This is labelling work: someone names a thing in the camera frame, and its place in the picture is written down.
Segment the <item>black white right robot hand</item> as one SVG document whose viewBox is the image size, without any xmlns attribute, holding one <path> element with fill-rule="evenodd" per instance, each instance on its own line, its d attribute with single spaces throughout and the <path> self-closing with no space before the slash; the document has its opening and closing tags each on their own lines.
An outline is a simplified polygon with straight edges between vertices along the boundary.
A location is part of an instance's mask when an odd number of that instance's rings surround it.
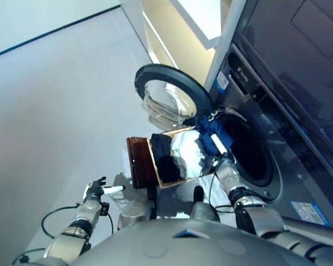
<svg viewBox="0 0 333 266">
<path fill-rule="evenodd" d="M 221 156 L 218 159 L 218 164 L 217 167 L 221 168 L 224 167 L 225 165 L 236 165 L 236 158 L 234 157 L 233 153 L 231 150 L 228 150 L 221 140 L 218 138 L 216 134 L 211 135 L 211 139 L 215 145 L 215 147 L 218 149 L 220 152 Z"/>
</svg>

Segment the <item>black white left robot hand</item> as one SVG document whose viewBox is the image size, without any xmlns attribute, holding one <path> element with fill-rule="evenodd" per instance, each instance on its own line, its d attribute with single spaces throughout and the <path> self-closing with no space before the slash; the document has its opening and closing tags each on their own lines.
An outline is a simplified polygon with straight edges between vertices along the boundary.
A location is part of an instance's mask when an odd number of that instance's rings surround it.
<svg viewBox="0 0 333 266">
<path fill-rule="evenodd" d="M 83 199 L 86 200 L 88 197 L 101 197 L 102 195 L 114 194 L 125 190 L 124 185 L 107 186 L 106 177 L 101 177 L 95 181 L 90 181 L 83 194 Z"/>
</svg>

